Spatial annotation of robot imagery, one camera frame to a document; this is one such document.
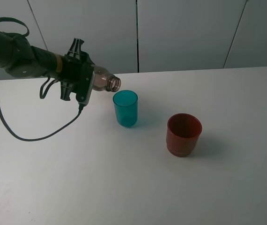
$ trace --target white table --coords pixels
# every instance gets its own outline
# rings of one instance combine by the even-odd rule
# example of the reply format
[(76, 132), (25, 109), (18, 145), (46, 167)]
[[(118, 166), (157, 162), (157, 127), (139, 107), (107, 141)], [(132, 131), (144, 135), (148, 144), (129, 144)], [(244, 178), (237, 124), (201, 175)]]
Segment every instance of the white table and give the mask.
[[(118, 75), (139, 96), (133, 128), (113, 93), (93, 92), (54, 137), (22, 142), (0, 121), (0, 225), (267, 225), (267, 67)], [(45, 100), (44, 79), (0, 81), (0, 104), (22, 137), (47, 135), (77, 102)], [(165, 145), (168, 118), (202, 122), (188, 158)]]

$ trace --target white wall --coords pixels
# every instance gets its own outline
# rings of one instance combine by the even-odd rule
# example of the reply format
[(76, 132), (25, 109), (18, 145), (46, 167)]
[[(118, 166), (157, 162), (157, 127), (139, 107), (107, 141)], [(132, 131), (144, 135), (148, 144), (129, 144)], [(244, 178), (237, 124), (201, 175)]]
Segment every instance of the white wall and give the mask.
[(225, 68), (267, 67), (267, 0), (246, 4)]
[(138, 0), (140, 72), (223, 68), (245, 0)]

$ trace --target gold band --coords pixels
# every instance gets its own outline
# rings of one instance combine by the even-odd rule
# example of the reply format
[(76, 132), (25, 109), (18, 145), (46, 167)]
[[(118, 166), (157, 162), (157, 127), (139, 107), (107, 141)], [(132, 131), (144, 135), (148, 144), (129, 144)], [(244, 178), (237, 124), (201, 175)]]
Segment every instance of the gold band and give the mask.
[(60, 73), (60, 72), (62, 72), (62, 69), (63, 69), (62, 58), (58, 54), (54, 54), (54, 55), (57, 58), (57, 69), (55, 70), (55, 72)]

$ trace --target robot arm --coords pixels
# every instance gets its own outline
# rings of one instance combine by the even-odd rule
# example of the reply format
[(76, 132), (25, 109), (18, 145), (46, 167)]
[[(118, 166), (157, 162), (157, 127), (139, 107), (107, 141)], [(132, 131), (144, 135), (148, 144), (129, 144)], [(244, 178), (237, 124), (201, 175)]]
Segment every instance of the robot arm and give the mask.
[[(0, 22), (15, 22), (27, 26), (14, 18), (1, 17)], [(0, 119), (11, 135), (21, 141), (40, 141), (51, 137), (62, 129), (73, 123), (81, 114), (84, 106), (89, 102), (92, 89), (97, 91), (119, 90), (121, 81), (106, 69), (96, 66), (86, 52), (81, 51), (84, 41), (74, 38), (73, 43), (65, 56), (54, 54), (34, 46), (31, 46), (26, 39), (29, 35), (27, 28), (26, 34), (0, 32), (0, 68), (13, 77), (48, 77), (47, 81), (40, 88), (40, 98), (46, 97), (49, 88), (60, 82), (60, 98), (70, 101), (70, 93), (76, 94), (79, 103), (77, 116), (62, 128), (52, 134), (37, 138), (26, 139), (16, 135), (6, 123), (0, 108)]]

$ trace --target black cable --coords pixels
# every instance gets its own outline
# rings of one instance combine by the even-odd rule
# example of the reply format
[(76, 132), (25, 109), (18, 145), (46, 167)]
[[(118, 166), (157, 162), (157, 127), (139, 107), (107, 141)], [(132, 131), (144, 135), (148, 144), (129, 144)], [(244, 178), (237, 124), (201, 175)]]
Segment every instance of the black cable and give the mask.
[(51, 87), (53, 84), (59, 82), (58, 80), (53, 80), (53, 81), (51, 81), (50, 84), (47, 85), (47, 87), (46, 87), (46, 89), (45, 89), (45, 91), (44, 91), (44, 93), (43, 93), (43, 88), (44, 88), (44, 86), (49, 82), (49, 80), (50, 80), (50, 76), (48, 76), (47, 81), (45, 81), (45, 82), (42, 84), (42, 86), (40, 87), (40, 99), (44, 99), (44, 98), (46, 97), (47, 92), (49, 91), (50, 87)]
[(75, 118), (73, 120), (71, 120), (69, 123), (67, 123), (66, 125), (64, 125), (63, 127), (61, 127), (60, 129), (58, 129), (57, 131), (53, 132), (52, 134), (50, 135), (47, 135), (45, 137), (40, 137), (40, 138), (35, 138), (35, 139), (26, 139), (26, 138), (22, 138), (22, 137), (19, 137), (18, 135), (16, 135), (12, 130), (11, 128), (8, 126), (7, 122), (5, 121), (3, 115), (2, 115), (2, 112), (1, 112), (1, 108), (0, 108), (0, 120), (1, 122), (3, 123), (3, 125), (5, 126), (5, 128), (10, 132), (10, 134), (12, 136), (14, 136), (15, 138), (21, 140), (21, 141), (25, 141), (25, 142), (35, 142), (35, 141), (41, 141), (41, 140), (44, 140), (46, 138), (49, 138), (53, 135), (55, 135), (56, 133), (58, 133), (59, 131), (61, 131), (62, 129), (68, 127), (71, 123), (73, 123), (78, 117), (79, 115), (81, 114), (82, 112), (82, 109), (83, 109), (84, 105), (83, 104), (80, 104), (79, 107), (78, 107), (78, 114), (77, 116), (75, 116)]
[(11, 17), (0, 17), (0, 22), (15, 22), (18, 24), (23, 25), (24, 27), (26, 27), (26, 33), (25, 34), (15, 34), (15, 33), (7, 33), (7, 34), (15, 34), (15, 36), (13, 37), (13, 39), (15, 39), (16, 37), (22, 36), (22, 37), (27, 37), (30, 34), (30, 30), (29, 28), (26, 26), (25, 23), (23, 23), (20, 20), (17, 20), (15, 18), (11, 18)]

